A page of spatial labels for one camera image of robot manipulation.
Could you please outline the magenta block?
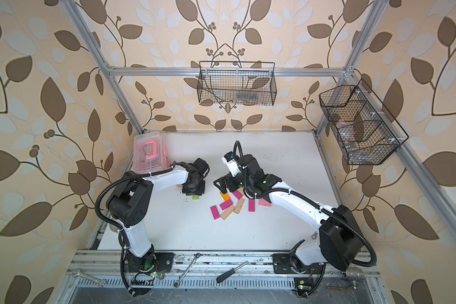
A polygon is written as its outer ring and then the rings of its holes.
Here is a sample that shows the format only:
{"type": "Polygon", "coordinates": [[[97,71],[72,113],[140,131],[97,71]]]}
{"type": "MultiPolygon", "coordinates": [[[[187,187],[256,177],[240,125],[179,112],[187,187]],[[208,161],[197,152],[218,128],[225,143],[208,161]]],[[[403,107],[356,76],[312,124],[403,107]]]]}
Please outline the magenta block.
{"type": "Polygon", "coordinates": [[[220,213],[219,213],[218,206],[216,206],[216,205],[211,206],[211,207],[210,207],[210,211],[211,211],[211,213],[212,213],[212,216],[213,216],[214,220],[217,220],[217,219],[220,219],[220,218],[221,218],[220,213]]]}
{"type": "Polygon", "coordinates": [[[249,199],[248,211],[255,212],[255,200],[254,199],[249,199]]]}
{"type": "Polygon", "coordinates": [[[236,190],[233,192],[233,195],[238,199],[240,200],[242,197],[243,197],[243,193],[240,192],[239,190],[236,190]]]}
{"type": "Polygon", "coordinates": [[[221,210],[226,210],[226,209],[228,209],[230,206],[233,206],[232,200],[227,200],[227,201],[223,202],[222,204],[220,204],[221,210]]]}

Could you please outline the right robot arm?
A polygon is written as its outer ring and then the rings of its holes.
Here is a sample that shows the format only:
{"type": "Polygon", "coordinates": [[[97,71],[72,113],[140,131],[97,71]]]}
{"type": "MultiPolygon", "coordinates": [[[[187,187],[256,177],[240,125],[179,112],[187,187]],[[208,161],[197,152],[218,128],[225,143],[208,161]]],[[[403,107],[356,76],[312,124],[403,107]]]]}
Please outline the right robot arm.
{"type": "Polygon", "coordinates": [[[222,193],[243,188],[249,199],[280,206],[314,229],[314,241],[303,239],[287,254],[291,272],[305,274],[315,265],[323,272],[327,265],[346,272],[352,264],[361,267],[377,264],[376,251],[364,237],[349,208],[323,205],[295,191],[280,177],[266,174],[255,157],[243,153],[239,141],[222,161],[229,173],[214,181],[222,193]]]}

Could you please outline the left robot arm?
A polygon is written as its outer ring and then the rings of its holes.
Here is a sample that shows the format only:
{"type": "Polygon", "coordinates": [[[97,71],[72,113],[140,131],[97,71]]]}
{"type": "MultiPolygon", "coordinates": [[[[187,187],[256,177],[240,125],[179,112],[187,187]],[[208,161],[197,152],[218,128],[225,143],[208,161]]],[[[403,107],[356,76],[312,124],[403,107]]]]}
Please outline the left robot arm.
{"type": "Polygon", "coordinates": [[[97,217],[118,229],[120,254],[120,276],[127,292],[138,296],[125,276],[125,255],[128,253],[141,265],[151,262],[155,265],[155,249],[141,225],[152,196],[174,186],[182,186],[187,196],[202,195],[205,192],[205,178],[210,167],[203,159],[193,163],[173,162],[165,170],[137,174],[126,172],[122,178],[111,183],[98,195],[94,203],[97,217]]]}

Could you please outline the orange block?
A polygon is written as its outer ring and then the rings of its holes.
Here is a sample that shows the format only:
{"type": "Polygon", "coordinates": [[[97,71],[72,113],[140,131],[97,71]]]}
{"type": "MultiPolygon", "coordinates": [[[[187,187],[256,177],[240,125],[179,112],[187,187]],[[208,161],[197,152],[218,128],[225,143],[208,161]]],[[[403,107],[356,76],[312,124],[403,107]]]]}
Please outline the orange block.
{"type": "Polygon", "coordinates": [[[227,193],[226,194],[220,193],[220,195],[221,195],[221,197],[223,198],[224,201],[228,201],[228,200],[231,199],[230,196],[227,193]]]}

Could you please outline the light pink block right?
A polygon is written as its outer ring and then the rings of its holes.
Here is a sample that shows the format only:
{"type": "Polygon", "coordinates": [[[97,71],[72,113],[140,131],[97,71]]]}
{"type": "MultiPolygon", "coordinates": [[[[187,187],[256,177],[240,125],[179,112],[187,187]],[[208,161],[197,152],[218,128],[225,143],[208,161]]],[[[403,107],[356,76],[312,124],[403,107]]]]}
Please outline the light pink block right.
{"type": "Polygon", "coordinates": [[[268,201],[266,201],[264,199],[259,199],[258,200],[258,204],[260,206],[266,206],[266,207],[271,207],[272,206],[272,203],[270,203],[270,202],[268,202],[268,201]]]}

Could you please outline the natural wood block upright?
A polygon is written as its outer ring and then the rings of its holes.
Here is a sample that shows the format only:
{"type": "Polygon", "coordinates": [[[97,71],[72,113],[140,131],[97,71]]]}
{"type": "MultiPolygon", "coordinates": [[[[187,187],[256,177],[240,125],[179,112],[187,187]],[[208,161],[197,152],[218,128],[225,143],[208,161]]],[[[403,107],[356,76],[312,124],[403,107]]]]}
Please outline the natural wood block upright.
{"type": "Polygon", "coordinates": [[[240,211],[241,211],[241,209],[243,208],[244,203],[245,203],[245,199],[244,199],[244,198],[240,198],[240,199],[238,200],[238,202],[237,202],[237,204],[236,204],[236,206],[235,206],[233,212],[234,212],[235,214],[239,214],[240,211]]]}

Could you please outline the pink plastic storage box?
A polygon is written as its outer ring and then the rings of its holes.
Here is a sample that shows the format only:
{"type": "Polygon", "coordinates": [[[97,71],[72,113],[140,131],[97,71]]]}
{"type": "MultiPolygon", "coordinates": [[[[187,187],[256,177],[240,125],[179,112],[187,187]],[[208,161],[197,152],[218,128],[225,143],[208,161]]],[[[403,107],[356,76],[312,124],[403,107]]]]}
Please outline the pink plastic storage box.
{"type": "Polygon", "coordinates": [[[165,142],[159,132],[134,138],[132,170],[137,174],[158,172],[168,168],[165,142]]]}

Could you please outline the metal pipe fitting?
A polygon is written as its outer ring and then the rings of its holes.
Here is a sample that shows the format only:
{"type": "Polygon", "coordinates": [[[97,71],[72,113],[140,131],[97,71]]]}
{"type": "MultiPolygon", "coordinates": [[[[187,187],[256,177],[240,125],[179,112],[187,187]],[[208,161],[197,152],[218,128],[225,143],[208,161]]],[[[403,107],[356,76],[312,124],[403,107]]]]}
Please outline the metal pipe fitting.
{"type": "Polygon", "coordinates": [[[361,282],[365,279],[364,272],[358,267],[349,267],[345,272],[342,272],[345,280],[351,282],[361,282]]]}

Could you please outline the silver wrench bottom left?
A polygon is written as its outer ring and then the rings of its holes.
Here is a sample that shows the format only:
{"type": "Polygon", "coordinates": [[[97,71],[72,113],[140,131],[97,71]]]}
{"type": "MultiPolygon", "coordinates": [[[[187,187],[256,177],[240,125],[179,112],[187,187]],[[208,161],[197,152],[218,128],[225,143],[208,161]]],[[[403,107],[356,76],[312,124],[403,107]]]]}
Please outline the silver wrench bottom left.
{"type": "Polygon", "coordinates": [[[88,281],[91,281],[91,282],[97,284],[99,288],[102,288],[104,285],[106,285],[106,281],[105,280],[99,279],[97,277],[93,277],[91,275],[88,275],[88,274],[82,272],[80,269],[76,269],[73,272],[72,276],[73,277],[83,278],[83,279],[86,279],[88,281]]]}

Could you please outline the black handled screwdriver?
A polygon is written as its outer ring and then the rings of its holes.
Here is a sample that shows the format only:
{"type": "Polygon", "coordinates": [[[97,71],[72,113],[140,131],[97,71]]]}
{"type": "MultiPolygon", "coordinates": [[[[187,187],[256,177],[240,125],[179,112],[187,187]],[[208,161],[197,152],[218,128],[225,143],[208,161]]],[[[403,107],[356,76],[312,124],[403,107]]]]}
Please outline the black handled screwdriver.
{"type": "Polygon", "coordinates": [[[220,276],[218,276],[216,278],[217,284],[224,282],[226,279],[228,279],[233,274],[235,274],[239,269],[241,269],[242,267],[246,266],[249,263],[250,263],[249,261],[243,262],[242,264],[238,265],[237,267],[231,268],[230,270],[224,272],[223,274],[221,274],[220,276]]]}

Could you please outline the silver wrench on rail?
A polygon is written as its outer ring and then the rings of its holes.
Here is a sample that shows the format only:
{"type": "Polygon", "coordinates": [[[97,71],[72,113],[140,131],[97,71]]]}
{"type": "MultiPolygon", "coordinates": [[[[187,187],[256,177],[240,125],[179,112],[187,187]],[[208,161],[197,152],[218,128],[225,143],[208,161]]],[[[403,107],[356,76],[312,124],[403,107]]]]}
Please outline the silver wrench on rail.
{"type": "Polygon", "coordinates": [[[201,253],[195,253],[191,263],[186,267],[185,271],[178,278],[178,280],[174,283],[173,287],[178,288],[181,285],[181,282],[184,280],[184,278],[187,276],[188,272],[192,269],[192,267],[195,265],[195,263],[199,260],[200,257],[201,257],[201,253]]]}

